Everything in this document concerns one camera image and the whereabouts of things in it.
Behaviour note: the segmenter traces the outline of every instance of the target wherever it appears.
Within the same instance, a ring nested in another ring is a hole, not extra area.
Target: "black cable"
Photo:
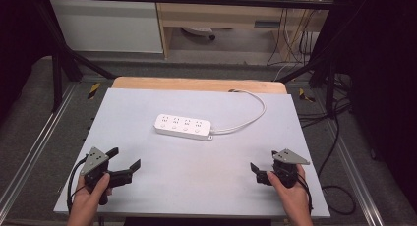
[[[344,100],[344,99],[346,99],[346,97],[345,98],[342,98],[342,99],[339,99],[335,103],[335,105],[334,105],[334,111],[337,110],[337,106],[338,106],[339,102],[342,101],[342,100]],[[322,175],[322,172],[323,172],[323,169],[325,168],[326,163],[328,162],[328,160],[330,159],[333,151],[335,150],[335,147],[336,147],[337,142],[338,142],[339,134],[340,134],[340,125],[339,125],[339,122],[338,122],[338,119],[337,119],[337,113],[336,112],[333,112],[333,113],[334,113],[334,122],[336,123],[336,134],[335,134],[335,138],[334,138],[333,145],[331,146],[331,149],[328,152],[328,155],[326,156],[325,161],[322,163],[322,166],[319,169],[318,178],[320,178],[320,176]],[[349,210],[349,211],[341,211],[341,210],[335,209],[330,204],[328,204],[328,208],[330,208],[334,212],[339,213],[339,214],[342,214],[342,215],[350,215],[350,214],[353,214],[355,212],[355,210],[356,210],[356,202],[355,202],[352,194],[350,194],[347,190],[343,189],[340,186],[336,186],[336,185],[322,186],[322,190],[324,190],[324,189],[330,189],[330,188],[340,189],[340,190],[344,191],[345,193],[347,193],[348,196],[349,196],[349,198],[350,198],[350,200],[352,201],[352,209]]]
[[[287,30],[286,30],[286,21],[287,21],[287,17],[288,17],[288,9],[285,9],[285,18],[284,18],[284,41],[285,41],[285,44],[287,45],[287,47],[288,47],[288,51],[291,53],[291,55],[294,57],[294,59],[295,59],[295,61],[297,61],[298,63],[301,63],[301,61],[300,60],[298,60],[298,58],[297,57],[295,57],[295,54],[294,54],[294,52],[292,51],[292,48],[291,48],[291,46],[289,45],[289,42],[287,41],[287,39],[285,38],[285,34],[287,33]]]
[[[298,174],[298,177],[303,180],[303,181],[301,181],[300,179],[297,178],[297,182],[300,183],[301,186],[303,186],[303,189],[306,191],[307,196],[309,197],[309,213],[312,214],[312,210],[313,210],[313,199],[312,199],[312,195],[310,193],[309,186],[308,186],[306,180],[303,178],[303,176],[301,176],[301,175]]]
[[[307,43],[306,43],[306,45],[305,45],[304,52],[303,52],[303,51],[302,51],[302,49],[301,49],[301,44],[302,44],[302,41],[303,41],[303,39],[304,39],[304,33],[306,32],[307,26],[309,25],[309,22],[310,22],[310,20],[313,18],[313,15],[314,15],[315,13],[316,13],[316,10],[315,10],[315,11],[313,11],[312,13],[310,13],[309,17],[307,18],[307,22],[306,22],[306,24],[305,24],[305,25],[304,25],[304,27],[303,27],[303,33],[301,34],[300,43],[298,44],[298,50],[299,50],[299,51],[300,51],[300,53],[302,53],[302,54],[307,54]],[[312,53],[312,48],[311,48],[311,46],[312,46],[312,42],[313,42],[312,38],[313,38],[313,33],[311,33],[311,40],[310,40],[310,52],[309,52],[309,53]]]
[[[304,58],[304,65],[306,65],[306,54],[307,54],[307,45],[308,44],[309,44],[309,33],[307,32],[307,40],[304,43],[304,52],[306,52],[306,53],[302,54],[303,58]]]
[[[79,189],[77,189],[75,192],[73,192],[72,194],[71,194],[71,198],[79,191],[79,190],[81,190],[81,189],[84,189],[85,187],[86,187],[87,185],[84,185],[84,186],[82,186],[82,187],[80,187]]]
[[[282,8],[282,11],[281,11],[281,17],[279,18],[279,23],[281,24],[281,21],[282,21],[282,15],[284,14],[284,9]],[[275,48],[273,49],[273,52],[272,52],[272,54],[270,55],[270,57],[269,57],[269,60],[267,61],[267,66],[271,66],[271,65],[274,65],[274,64],[277,64],[277,63],[273,63],[273,64],[269,64],[269,62],[270,62],[270,60],[272,59],[272,57],[273,57],[273,55],[275,54],[275,52],[276,52],[276,49],[278,48],[278,42],[279,42],[279,30],[278,30],[278,37],[277,37],[277,39],[276,39],[276,45],[275,45]]]
[[[346,103],[343,104],[342,106],[338,107],[335,111],[334,114],[338,115],[341,114],[343,112],[345,112],[346,110],[349,110],[351,107],[350,103]],[[309,126],[315,125],[317,123],[322,122],[323,120],[327,119],[327,118],[331,118],[331,115],[328,113],[322,113],[322,114],[298,114],[298,116],[305,116],[305,117],[300,117],[299,120],[300,122],[310,122],[308,124],[303,125],[301,128],[307,128]]]
[[[99,226],[104,226],[104,216],[99,216],[98,217],[98,225]]]
[[[320,167],[320,169],[318,171],[318,178],[320,178],[320,176],[322,175],[323,169],[324,169],[325,165],[327,164],[329,158],[331,157],[331,154],[335,150],[335,147],[336,147],[336,144],[337,144],[337,141],[338,141],[338,137],[339,137],[339,133],[340,133],[340,127],[339,127],[337,115],[341,114],[342,112],[344,112],[344,111],[346,111],[347,109],[350,108],[350,103],[346,103],[346,104],[343,104],[343,105],[339,106],[339,103],[341,101],[345,100],[345,99],[347,99],[347,97],[343,97],[343,98],[337,100],[335,105],[334,105],[334,108],[333,108],[334,112],[332,112],[332,113],[334,114],[334,121],[336,123],[335,139],[334,139],[334,142],[331,146],[331,149],[330,149],[328,155],[325,158],[325,161],[322,163],[322,166]],[[321,114],[299,114],[299,116],[306,116],[304,118],[300,118],[300,122],[305,122],[305,121],[310,121],[311,122],[308,125],[303,126],[303,128],[305,128],[307,126],[310,126],[310,125],[313,125],[313,124],[317,124],[318,122],[321,122],[324,119],[330,118],[328,113],[326,113],[326,114],[325,113],[321,113]],[[336,186],[336,185],[322,186],[322,190],[325,190],[325,189],[339,189],[339,190],[345,192],[349,196],[349,198],[352,202],[352,208],[348,211],[338,210],[335,207],[328,204],[329,209],[331,209],[332,211],[334,211],[338,214],[342,214],[342,215],[351,215],[356,211],[356,202],[354,200],[354,197],[347,190],[345,190],[341,186]]]
[[[311,32],[310,33],[310,51],[309,51],[310,56],[312,55],[312,52],[313,52],[313,33]]]
[[[82,165],[83,163],[85,163],[86,160],[87,160],[87,155],[82,160],[80,160],[76,164],[76,166],[74,166],[74,169],[71,172],[70,179],[68,181],[68,188],[67,188],[67,207],[68,207],[68,212],[69,213],[71,213],[71,208],[73,207],[73,197],[71,195],[71,187],[73,186],[74,175],[76,174],[76,171],[77,171],[78,167],[80,167],[80,165]]]
[[[345,98],[339,99],[335,105],[334,105],[334,110],[337,110],[337,105],[339,104],[340,101],[344,100]],[[336,134],[335,134],[335,138],[334,138],[334,142],[333,145],[330,148],[330,151],[328,152],[328,155],[325,158],[325,161],[322,163],[322,166],[319,169],[319,172],[317,174],[317,176],[320,178],[320,175],[322,174],[323,169],[325,168],[326,163],[328,163],[328,160],[330,159],[330,156],[333,154],[333,151],[336,148],[337,145],[337,141],[338,141],[338,137],[339,137],[339,133],[340,133],[340,126],[338,123],[338,119],[337,119],[337,114],[334,113],[334,122],[336,123]]]
[[[322,190],[326,190],[326,189],[339,189],[339,190],[345,192],[349,196],[350,200],[352,201],[352,208],[348,211],[338,210],[338,209],[334,208],[333,206],[331,206],[330,204],[328,204],[328,208],[330,208],[334,212],[336,212],[338,214],[342,214],[342,215],[351,215],[356,211],[356,202],[354,200],[354,197],[347,190],[345,190],[341,186],[337,186],[337,185],[322,186]]]

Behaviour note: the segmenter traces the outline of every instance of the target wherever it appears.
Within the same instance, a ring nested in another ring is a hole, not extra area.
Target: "white cabinet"
[[[51,0],[76,51],[162,53],[154,3]]]

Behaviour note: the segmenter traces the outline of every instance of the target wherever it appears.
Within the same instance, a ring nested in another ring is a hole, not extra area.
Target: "power strip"
[[[211,122],[187,117],[160,114],[154,123],[156,132],[193,140],[212,140]]]

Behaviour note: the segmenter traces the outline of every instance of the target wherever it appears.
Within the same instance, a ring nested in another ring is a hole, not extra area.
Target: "hand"
[[[92,225],[95,214],[97,213],[98,202],[100,201],[101,195],[106,191],[109,181],[110,175],[105,173],[90,194],[86,187],[84,176],[80,176],[77,184],[77,190],[80,190],[75,193],[74,204],[67,226]],[[111,190],[109,189],[106,193],[111,195]]]
[[[297,164],[298,174],[306,179],[305,172],[303,167],[300,164]],[[279,197],[282,200],[282,205],[284,207],[285,213],[288,215],[291,223],[296,225],[313,225],[310,211],[308,196],[306,190],[301,186],[300,183],[296,183],[292,188],[287,189],[282,185],[276,175],[271,172],[267,172],[269,181],[275,187],[276,191],[279,194]]]

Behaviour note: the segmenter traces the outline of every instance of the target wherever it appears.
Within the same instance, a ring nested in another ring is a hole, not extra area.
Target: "cable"
[[[85,163],[86,160],[87,160],[87,155],[82,160],[80,160],[76,164],[76,166],[74,166],[74,169],[71,172],[70,179],[68,181],[68,188],[67,188],[67,207],[68,207],[68,212],[69,213],[71,213],[71,208],[73,207],[73,195],[71,195],[71,187],[73,186],[74,175],[76,174],[76,171],[77,171],[78,167],[80,167],[80,165],[82,165],[83,163]]]
[[[278,79],[279,73],[281,73],[281,71],[282,71],[285,67],[287,67],[288,65],[289,65],[289,63],[287,63],[287,64],[283,65],[283,66],[279,69],[278,73],[276,73],[275,79],[273,79],[274,81],[276,81],[276,79]],[[297,65],[298,65],[298,63],[295,63],[295,64],[291,67],[291,69],[289,69],[289,70],[291,71],[291,70],[292,70],[292,69],[294,69],[294,67],[296,67]]]
[[[339,137],[339,133],[340,133],[340,127],[339,127],[337,115],[338,114],[341,114],[344,111],[346,111],[351,106],[350,103],[346,103],[346,104],[343,104],[343,105],[341,105],[339,107],[339,103],[341,101],[345,100],[345,99],[347,99],[347,97],[343,97],[343,98],[337,100],[336,103],[335,103],[335,105],[334,105],[334,108],[333,108],[334,112],[332,112],[332,113],[334,114],[334,121],[336,123],[335,139],[333,141],[333,144],[331,146],[331,149],[330,149],[328,155],[325,158],[325,161],[322,163],[322,165],[321,165],[321,167],[320,167],[320,169],[318,171],[318,178],[320,178],[320,176],[322,175],[323,169],[325,168],[325,165],[327,164],[329,158],[331,157],[333,151],[335,150],[335,147],[336,147],[336,144],[337,144],[337,141],[338,141],[338,137]],[[313,124],[316,124],[316,123],[318,123],[320,121],[323,121],[326,118],[330,118],[329,114],[327,114],[327,113],[321,113],[321,114],[303,114],[303,115],[300,115],[299,114],[299,116],[307,116],[307,117],[304,117],[304,118],[300,118],[300,122],[302,122],[302,121],[310,121],[311,122],[308,125],[303,126],[303,128],[305,128],[307,126],[310,126],[310,125],[313,125]],[[350,210],[348,210],[348,211],[338,210],[335,207],[333,207],[330,204],[328,204],[328,208],[329,209],[331,209],[332,211],[334,211],[334,212],[336,212],[338,214],[342,214],[342,215],[351,215],[351,214],[353,214],[356,211],[356,202],[354,200],[354,197],[347,190],[345,190],[341,186],[336,186],[336,185],[322,186],[322,190],[326,190],[326,189],[339,189],[339,190],[345,192],[349,196],[349,198],[350,198],[350,200],[352,202],[352,208]]]
[[[77,189],[75,192],[73,192],[72,194],[71,194],[71,198],[79,191],[79,190],[81,190],[81,189],[84,189],[85,187],[86,187],[87,185],[84,185],[84,186],[82,186],[82,187],[80,187],[79,189]]]
[[[356,18],[356,16],[359,14],[359,12],[362,10],[363,6],[365,5],[365,3],[368,0],[364,0],[361,5],[358,7],[358,10],[353,14],[353,16],[346,22],[346,24],[344,24],[341,29],[335,34],[335,36],[330,40],[330,42],[328,43],[328,45],[326,45],[325,48],[323,48],[317,55],[316,55],[316,59],[323,56],[323,54],[329,50],[330,46],[332,43],[334,43],[339,37],[340,35],[347,29],[347,27],[353,22],[353,20]]]
[[[300,174],[298,174],[298,177],[303,180],[303,181],[301,181],[300,179],[297,179],[297,182],[300,183],[301,186],[303,186],[303,189],[306,191],[307,196],[309,197],[309,213],[312,214],[312,210],[313,210],[313,199],[312,199],[312,195],[310,193],[309,186],[308,186],[306,180],[303,178],[303,176],[301,176]]]
[[[228,128],[228,129],[222,129],[222,130],[210,130],[210,133],[211,134],[214,134],[214,135],[219,135],[219,134],[229,134],[229,133],[232,133],[232,132],[235,132],[236,130],[238,130],[238,129],[241,129],[241,128],[243,128],[243,127],[245,127],[245,126],[247,126],[247,125],[249,125],[249,124],[251,124],[251,123],[253,123],[253,122],[255,122],[255,121],[257,121],[259,118],[261,118],[261,116],[263,116],[264,114],[265,114],[265,112],[267,111],[267,106],[265,105],[265,103],[264,103],[264,101],[260,98],[260,97],[258,97],[257,95],[255,95],[255,94],[253,94],[253,93],[251,93],[251,92],[249,92],[249,91],[247,91],[247,90],[238,90],[238,89],[231,89],[231,90],[229,90],[230,92],[245,92],[245,93],[247,93],[247,94],[250,94],[251,96],[253,96],[253,97],[255,97],[257,100],[259,100],[261,103],[262,103],[262,105],[263,105],[263,110],[262,110],[262,112],[256,117],[256,118],[254,118],[253,120],[250,120],[250,121],[248,121],[248,122],[245,122],[245,123],[243,123],[242,125],[239,125],[239,126],[236,126],[236,127],[232,127],[232,128]]]
[[[345,192],[349,196],[350,200],[352,201],[352,208],[350,210],[348,210],[348,211],[338,210],[338,209],[334,208],[333,206],[331,206],[330,204],[328,204],[328,208],[330,208],[334,212],[336,212],[338,214],[342,214],[342,215],[351,215],[351,214],[353,214],[355,212],[355,210],[356,210],[356,202],[354,200],[353,195],[350,194],[347,190],[345,190],[341,186],[337,186],[337,185],[322,186],[322,190],[326,190],[326,189],[339,189],[339,190]]]
[[[301,49],[301,44],[302,44],[302,41],[304,40],[304,34],[306,33],[306,29],[307,29],[307,26],[309,25],[309,23],[310,23],[310,20],[313,18],[313,15],[316,13],[316,10],[314,10],[314,11],[312,11],[312,13],[310,13],[310,15],[309,15],[309,17],[307,18],[307,22],[306,22],[306,24],[304,25],[304,28],[303,28],[303,33],[302,33],[302,35],[301,35],[301,39],[300,39],[300,43],[298,44],[298,50],[300,51],[300,53],[302,53],[302,54],[307,54],[307,42],[308,42],[308,33],[307,33],[307,40],[306,40],[306,44],[305,44],[305,46],[304,46],[304,52],[302,51],[302,49]],[[311,32],[311,40],[310,40],[310,51],[309,51],[309,53],[312,53],[312,43],[313,43],[313,33]]]
[[[281,23],[281,21],[282,21],[282,15],[283,15],[283,13],[284,13],[284,9],[282,8],[282,11],[281,11],[281,17],[279,18],[279,23]],[[272,54],[270,55],[269,60],[267,61],[267,66],[271,66],[271,65],[269,64],[269,62],[270,62],[270,60],[272,59],[273,55],[275,54],[276,49],[278,48],[278,42],[279,42],[279,31],[278,31],[278,37],[277,37],[277,39],[276,39],[276,45],[275,45],[275,48],[273,49],[273,52],[272,52]]]
[[[99,226],[104,226],[104,216],[99,216],[98,217],[98,225]]]
[[[302,24],[302,19],[304,19],[304,16],[306,15],[306,13],[307,13],[307,10],[304,10],[304,12],[303,12],[303,15],[301,16],[301,20],[300,20],[300,23],[298,24],[298,27],[297,27],[297,29],[295,30],[295,33],[298,33],[298,31],[299,31],[299,29],[300,29],[300,27],[301,27],[301,24]],[[292,48],[292,45],[294,44],[294,42],[296,42],[297,40],[298,40],[298,38],[299,38],[299,35],[296,37],[296,38],[294,38],[293,40],[292,40],[292,42],[291,42],[291,45],[289,45],[289,47],[290,48]]]
[[[285,41],[285,44],[287,45],[287,47],[288,47],[288,51],[291,53],[291,55],[294,57],[294,59],[298,62],[298,63],[301,63],[301,61],[300,60],[298,60],[298,58],[297,57],[295,57],[295,54],[294,54],[294,52],[292,51],[292,46],[290,46],[289,45],[289,36],[288,36],[288,31],[287,31],[287,29],[286,29],[286,21],[287,21],[287,17],[288,17],[288,9],[285,9],[285,18],[284,18],[284,41]]]

